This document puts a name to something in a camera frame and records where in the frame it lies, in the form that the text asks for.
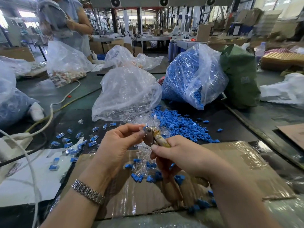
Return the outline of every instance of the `silver wristwatch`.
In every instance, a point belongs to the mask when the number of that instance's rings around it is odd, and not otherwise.
[[[87,186],[83,182],[79,180],[75,180],[73,185],[71,187],[77,191],[79,194],[85,196],[87,199],[91,200],[92,202],[95,202],[97,204],[102,205],[104,203],[105,197],[102,196],[97,191],[93,190],[91,187]]]

